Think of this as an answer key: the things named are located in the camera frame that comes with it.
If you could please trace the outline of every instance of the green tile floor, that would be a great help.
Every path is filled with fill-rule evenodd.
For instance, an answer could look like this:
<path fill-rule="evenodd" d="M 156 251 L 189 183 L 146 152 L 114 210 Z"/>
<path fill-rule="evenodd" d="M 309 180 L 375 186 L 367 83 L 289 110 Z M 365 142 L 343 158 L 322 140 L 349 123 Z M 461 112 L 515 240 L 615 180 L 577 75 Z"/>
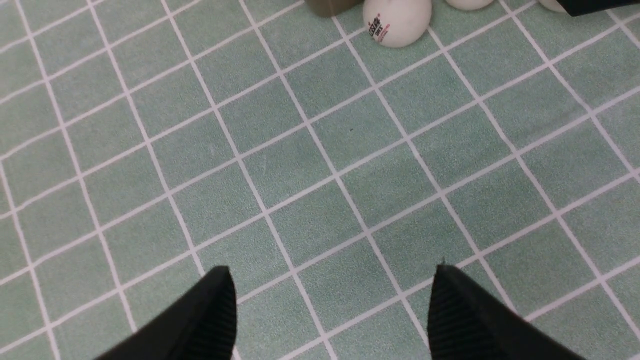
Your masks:
<path fill-rule="evenodd" d="M 589 359 L 640 359 L 640 6 L 0 1 L 0 359 L 91 359 L 215 265 L 235 360 L 428 359 L 456 263 Z"/>

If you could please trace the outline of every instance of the ping pong ball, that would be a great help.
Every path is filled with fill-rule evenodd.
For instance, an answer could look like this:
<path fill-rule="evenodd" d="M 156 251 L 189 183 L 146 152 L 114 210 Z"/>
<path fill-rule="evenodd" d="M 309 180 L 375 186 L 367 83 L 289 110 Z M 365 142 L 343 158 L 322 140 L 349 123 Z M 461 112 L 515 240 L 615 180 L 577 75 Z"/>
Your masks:
<path fill-rule="evenodd" d="M 365 0 L 362 16 L 369 35 L 377 43 L 404 47 L 427 31 L 431 0 Z"/>

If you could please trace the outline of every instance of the floor tile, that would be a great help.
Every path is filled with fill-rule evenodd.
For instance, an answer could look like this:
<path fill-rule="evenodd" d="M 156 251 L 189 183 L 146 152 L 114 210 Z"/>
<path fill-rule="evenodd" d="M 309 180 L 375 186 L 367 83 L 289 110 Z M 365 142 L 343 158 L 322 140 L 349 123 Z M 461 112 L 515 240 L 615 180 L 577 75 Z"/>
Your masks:
<path fill-rule="evenodd" d="M 551 70 L 485 100 L 507 138 L 521 149 L 585 114 Z"/>
<path fill-rule="evenodd" d="M 550 214 L 515 160 L 453 191 L 447 198 L 480 249 Z"/>
<path fill-rule="evenodd" d="M 640 72 L 640 50 L 618 30 L 558 62 L 556 68 L 595 108 L 637 86 L 629 74 Z"/>
<path fill-rule="evenodd" d="M 271 218 L 295 266 L 362 232 L 335 181 L 278 209 Z"/>
<path fill-rule="evenodd" d="M 16 206 L 76 174 L 60 132 L 29 144 L 3 165 Z"/>
<path fill-rule="evenodd" d="M 522 158 L 558 208 L 627 173 L 591 122 L 570 129 Z"/>
<path fill-rule="evenodd" d="M 319 336 L 289 278 L 238 307 L 236 345 L 243 359 L 277 359 Z"/>
<path fill-rule="evenodd" d="M 443 56 L 385 85 L 382 93 L 407 133 L 412 133 L 473 101 Z M 415 94 L 421 94 L 419 100 Z"/>
<path fill-rule="evenodd" d="M 342 177 L 367 226 L 373 226 L 434 193 L 407 145 L 400 145 Z"/>
<path fill-rule="evenodd" d="M 260 209 L 240 167 L 230 165 L 175 194 L 193 243 L 258 215 Z"/>
<path fill-rule="evenodd" d="M 310 119 L 369 87 L 346 45 L 296 67 L 286 77 Z"/>
<path fill-rule="evenodd" d="M 284 133 L 300 124 L 302 119 L 280 79 L 274 79 L 258 89 L 220 108 L 240 153 Z"/>
<path fill-rule="evenodd" d="M 198 256 L 206 269 L 229 266 L 238 298 L 289 271 L 263 219 L 214 242 Z"/>
<path fill-rule="evenodd" d="M 196 61 L 213 99 L 221 102 L 275 73 L 255 32 Z"/>
<path fill-rule="evenodd" d="M 373 238 L 403 290 L 432 277 L 443 258 L 455 264 L 473 255 L 440 200 L 383 227 Z"/>
<path fill-rule="evenodd" d="M 146 148 L 90 174 L 84 180 L 101 224 L 163 194 Z"/>
<path fill-rule="evenodd" d="M 251 154 L 244 162 L 267 207 L 331 175 L 306 129 Z"/>
<path fill-rule="evenodd" d="M 413 142 L 443 188 L 511 154 L 479 106 L 456 115 Z"/>
<path fill-rule="evenodd" d="M 600 271 L 640 256 L 640 186 L 631 179 L 564 216 Z"/>
<path fill-rule="evenodd" d="M 302 270 L 300 280 L 326 331 L 396 295 L 366 239 Z"/>
<path fill-rule="evenodd" d="M 542 65 L 542 59 L 513 21 L 454 48 L 451 56 L 479 95 Z"/>

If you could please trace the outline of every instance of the tile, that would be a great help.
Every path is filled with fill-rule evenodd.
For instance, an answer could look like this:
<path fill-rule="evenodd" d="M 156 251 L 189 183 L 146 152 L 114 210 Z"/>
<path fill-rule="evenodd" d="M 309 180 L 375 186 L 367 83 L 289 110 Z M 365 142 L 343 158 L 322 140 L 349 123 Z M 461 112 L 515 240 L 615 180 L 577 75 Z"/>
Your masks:
<path fill-rule="evenodd" d="M 174 195 L 194 244 L 258 215 L 240 167 L 230 165 Z"/>
<path fill-rule="evenodd" d="M 451 56 L 479 95 L 542 65 L 542 59 L 513 21 L 454 48 Z"/>
<path fill-rule="evenodd" d="M 639 64 L 640 51 L 618 30 L 558 62 L 556 68 L 578 95 L 596 108 L 637 86 L 629 74 L 637 74 Z"/>
<path fill-rule="evenodd" d="M 369 87 L 346 45 L 296 67 L 286 78 L 310 119 Z"/>
<path fill-rule="evenodd" d="M 570 129 L 522 158 L 558 208 L 627 173 L 591 122 Z"/>
<path fill-rule="evenodd" d="M 331 338 L 345 359 L 430 359 L 429 350 L 399 302 Z"/>
<path fill-rule="evenodd" d="M 0 154 L 58 126 L 44 85 L 20 94 L 0 106 Z"/>
<path fill-rule="evenodd" d="M 30 204 L 19 216 L 34 260 L 95 230 L 77 182 Z"/>
<path fill-rule="evenodd" d="M 313 31 L 291 31 L 305 28 Z M 260 31 L 283 69 L 342 38 L 331 19 L 319 17 L 307 5 L 269 21 Z"/>
<path fill-rule="evenodd" d="M 188 256 L 127 288 L 125 295 L 136 325 L 141 327 L 153 320 L 198 280 L 198 269 L 193 258 Z"/>
<path fill-rule="evenodd" d="M 267 142 L 302 119 L 280 79 L 274 79 L 220 108 L 240 153 Z"/>
<path fill-rule="evenodd" d="M 599 286 L 532 323 L 589 359 L 622 360 L 640 352 L 640 342 Z"/>
<path fill-rule="evenodd" d="M 21 275 L 0 287 L 0 346 L 44 326 L 31 276 Z"/>
<path fill-rule="evenodd" d="M 276 210 L 271 219 L 294 266 L 362 232 L 335 181 Z"/>
<path fill-rule="evenodd" d="M 479 106 L 430 129 L 413 142 L 443 188 L 511 154 Z"/>
<path fill-rule="evenodd" d="M 97 304 L 53 329 L 63 359 L 91 359 L 131 334 L 117 295 Z"/>
<path fill-rule="evenodd" d="M 47 74 L 54 74 L 104 47 L 88 10 L 45 31 L 34 40 Z"/>
<path fill-rule="evenodd" d="M 277 359 L 318 336 L 291 278 L 238 306 L 236 345 L 243 359 Z"/>
<path fill-rule="evenodd" d="M 205 111 L 209 101 L 190 66 L 185 66 L 133 93 L 149 137 Z"/>
<path fill-rule="evenodd" d="M 555 221 L 492 252 L 486 260 L 522 315 L 595 278 Z"/>
<path fill-rule="evenodd" d="M 458 188 L 447 198 L 481 250 L 550 214 L 515 160 Z"/>
<path fill-rule="evenodd" d="M 118 76 L 107 54 L 88 60 L 53 79 L 51 87 L 65 121 L 122 93 Z"/>
<path fill-rule="evenodd" d="M 234 157 L 213 113 L 156 140 L 153 146 L 172 188 Z"/>
<path fill-rule="evenodd" d="M 216 103 L 275 73 L 254 31 L 205 55 L 196 64 Z"/>
<path fill-rule="evenodd" d="M 306 129 L 251 154 L 244 163 L 268 208 L 331 175 Z"/>
<path fill-rule="evenodd" d="M 443 258 L 456 264 L 474 254 L 441 200 L 383 227 L 373 238 L 403 290 L 432 277 Z"/>
<path fill-rule="evenodd" d="M 171 24 L 163 21 L 113 48 L 128 88 L 187 60 Z"/>
<path fill-rule="evenodd" d="M 393 80 L 381 90 L 407 133 L 473 101 L 473 97 L 443 56 Z M 415 94 L 420 94 L 419 101 Z"/>
<path fill-rule="evenodd" d="M 312 126 L 338 170 L 401 139 L 374 93 L 321 118 Z"/>
<path fill-rule="evenodd" d="M 369 227 L 435 192 L 407 145 L 348 172 L 342 180 Z"/>
<path fill-rule="evenodd" d="M 366 239 L 302 270 L 300 280 L 326 331 L 396 295 Z"/>
<path fill-rule="evenodd" d="M 584 108 L 543 70 L 485 100 L 507 138 L 521 149 L 585 114 Z"/>
<path fill-rule="evenodd" d="M 83 171 L 100 165 L 143 141 L 127 99 L 120 99 L 73 123 L 67 131 Z"/>
<path fill-rule="evenodd" d="M 164 192 L 146 148 L 86 176 L 84 181 L 101 224 Z"/>
<path fill-rule="evenodd" d="M 60 132 L 11 155 L 4 160 L 4 171 L 16 206 L 76 174 Z"/>
<path fill-rule="evenodd" d="M 631 179 L 564 216 L 603 273 L 640 256 L 640 186 Z"/>
<path fill-rule="evenodd" d="M 95 7 L 104 34 L 113 43 L 165 16 L 158 0 L 107 0 Z"/>
<path fill-rule="evenodd" d="M 229 266 L 238 298 L 289 271 L 263 219 L 205 247 L 198 256 L 206 269 Z"/>

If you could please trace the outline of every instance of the white ball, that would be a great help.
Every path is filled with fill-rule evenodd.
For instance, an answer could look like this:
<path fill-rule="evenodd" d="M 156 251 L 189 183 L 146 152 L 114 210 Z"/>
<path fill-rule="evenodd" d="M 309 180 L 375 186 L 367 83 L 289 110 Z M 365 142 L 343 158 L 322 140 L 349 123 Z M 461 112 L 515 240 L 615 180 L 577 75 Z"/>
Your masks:
<path fill-rule="evenodd" d="M 427 31 L 431 0 L 365 0 L 362 16 L 376 42 L 386 47 L 403 47 Z"/>

